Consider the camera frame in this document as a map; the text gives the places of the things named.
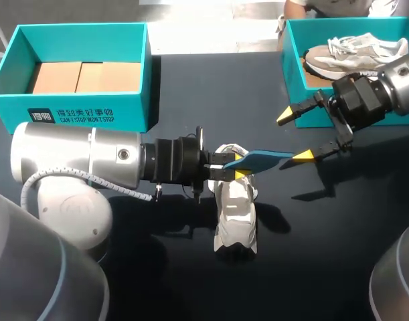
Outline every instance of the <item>cable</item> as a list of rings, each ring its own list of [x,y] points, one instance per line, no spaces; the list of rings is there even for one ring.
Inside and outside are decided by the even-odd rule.
[[[186,191],[185,191],[185,185],[183,185],[183,184],[182,184],[182,190],[183,190],[183,194],[185,194],[185,196],[186,196],[188,199],[192,199],[192,197],[190,197],[190,196],[186,193]]]
[[[113,184],[109,181],[101,179],[100,177],[97,177],[96,175],[87,173],[85,171],[81,171],[79,169],[72,169],[70,167],[63,167],[63,168],[56,167],[53,169],[48,169],[46,171],[45,170],[38,171],[34,173],[32,176],[30,176],[28,180],[26,180],[21,190],[21,198],[20,198],[21,208],[27,210],[27,196],[29,195],[30,188],[34,184],[36,184],[36,182],[38,182],[40,179],[44,177],[48,177],[48,176],[78,177],[79,179],[86,179],[100,186],[103,186],[106,189],[112,189],[113,191],[116,191],[122,194],[126,194],[136,199],[141,199],[141,200],[148,201],[148,202],[153,200],[153,196],[151,195],[139,193],[136,191],[132,191],[130,189],[126,189],[124,187]]]

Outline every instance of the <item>brown cardboard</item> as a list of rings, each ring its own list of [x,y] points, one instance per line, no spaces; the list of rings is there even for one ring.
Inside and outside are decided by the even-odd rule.
[[[140,73],[140,63],[103,62],[99,89],[101,92],[137,92]]]
[[[83,62],[76,92],[99,92],[102,66],[101,62]]]
[[[331,80],[326,80],[322,79],[320,77],[314,76],[310,74],[309,72],[306,72],[304,69],[304,58],[301,58],[301,66],[303,67],[303,72],[305,75],[305,82],[307,83],[307,86],[310,88],[324,88],[324,87],[331,87],[332,86],[332,81]]]
[[[58,94],[75,92],[80,62],[43,62],[36,64],[29,83],[33,94]]]

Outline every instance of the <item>dark tabletop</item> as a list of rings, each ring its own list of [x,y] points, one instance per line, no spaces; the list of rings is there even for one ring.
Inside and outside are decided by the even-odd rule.
[[[279,53],[162,56],[154,66],[155,80],[161,70],[159,122],[145,140],[201,125],[210,150],[235,142],[300,152],[334,135],[275,124],[288,104]],[[18,203],[10,141],[0,121],[0,193]],[[363,130],[350,155],[272,169],[256,181],[258,254],[237,265],[213,252],[216,205],[208,190],[200,206],[178,186],[164,186],[159,205],[107,193],[114,209],[103,263],[110,319],[373,320],[373,266],[409,226],[409,126]]]

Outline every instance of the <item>black logo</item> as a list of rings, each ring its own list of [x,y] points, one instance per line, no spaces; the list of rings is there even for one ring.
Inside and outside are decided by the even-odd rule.
[[[48,122],[50,124],[56,123],[54,117],[52,116],[51,110],[48,108],[30,108],[27,110],[33,122]]]

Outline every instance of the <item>robotic arm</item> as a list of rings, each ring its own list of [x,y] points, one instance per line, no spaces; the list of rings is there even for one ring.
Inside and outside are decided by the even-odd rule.
[[[203,182],[233,181],[235,169],[210,168],[236,160],[234,153],[203,149],[203,130],[175,140],[142,143],[136,132],[20,124],[11,146],[14,179],[27,192],[37,186],[39,219],[76,247],[98,259],[104,255],[112,227],[112,211],[97,186],[144,201],[157,201],[164,183],[190,186],[195,198]],[[157,184],[154,196],[135,192],[140,180]]]
[[[318,90],[308,100],[290,105],[278,118],[282,126],[318,106],[326,109],[337,131],[335,140],[294,156],[294,163],[320,161],[348,151],[355,131],[383,120],[388,112],[400,116],[409,114],[409,54],[382,67],[377,80],[350,75],[335,80],[332,87],[332,97]]]

